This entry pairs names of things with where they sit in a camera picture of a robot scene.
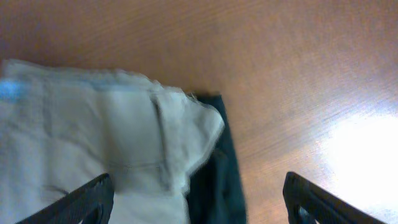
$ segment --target dark teal fabric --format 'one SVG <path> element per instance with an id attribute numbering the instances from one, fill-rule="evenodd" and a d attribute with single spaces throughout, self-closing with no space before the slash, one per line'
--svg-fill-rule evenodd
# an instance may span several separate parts
<path id="1" fill-rule="evenodd" d="M 214 106 L 223 117 L 225 128 L 209 161 L 191 176 L 187 195 L 191 223 L 246 223 L 238 162 L 223 99 L 221 95 L 200 96 L 198 101 Z"/>

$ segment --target gray cloth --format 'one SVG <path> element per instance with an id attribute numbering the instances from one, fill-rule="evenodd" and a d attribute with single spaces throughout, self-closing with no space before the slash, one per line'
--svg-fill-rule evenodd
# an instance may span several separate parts
<path id="1" fill-rule="evenodd" d="M 0 101 L 0 223 L 14 223 L 103 172 L 110 223 L 188 223 L 188 176 L 223 129 L 220 114 L 122 70 L 3 63 L 18 99 Z"/>

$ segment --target wooden table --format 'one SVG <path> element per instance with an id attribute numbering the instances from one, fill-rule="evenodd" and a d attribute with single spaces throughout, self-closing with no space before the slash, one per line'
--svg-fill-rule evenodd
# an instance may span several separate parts
<path id="1" fill-rule="evenodd" d="M 250 223 L 294 170 L 398 223 L 398 2 L 1 0 L 0 57 L 220 91 Z"/>

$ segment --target dark object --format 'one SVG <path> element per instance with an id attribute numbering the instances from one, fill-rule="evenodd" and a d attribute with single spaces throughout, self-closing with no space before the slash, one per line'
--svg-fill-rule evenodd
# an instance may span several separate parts
<path id="1" fill-rule="evenodd" d="M 102 174 L 47 208 L 19 222 L 106 224 L 113 207 L 114 189 L 109 174 Z"/>
<path id="2" fill-rule="evenodd" d="M 220 95 L 199 96 L 197 99 L 220 112 L 225 128 L 209 161 L 191 176 L 187 195 L 191 223 L 246 224 L 238 162 L 223 100 Z"/>
<path id="3" fill-rule="evenodd" d="M 283 194 L 290 224 L 383 223 L 294 172 L 286 174 Z"/>

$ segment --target cloth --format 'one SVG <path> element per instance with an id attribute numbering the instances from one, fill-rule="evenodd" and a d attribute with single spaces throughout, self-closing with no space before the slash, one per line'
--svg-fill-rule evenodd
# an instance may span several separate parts
<path id="1" fill-rule="evenodd" d="M 198 101 L 214 106 L 223 117 L 225 128 L 209 161 L 191 176 L 187 195 L 191 223 L 246 223 L 238 162 L 223 99 L 221 95 L 199 96 Z"/>
<path id="2" fill-rule="evenodd" d="M 3 63 L 18 99 L 0 101 L 0 223 L 14 223 L 107 172 L 110 223 L 188 223 L 188 176 L 220 114 L 142 75 Z"/>

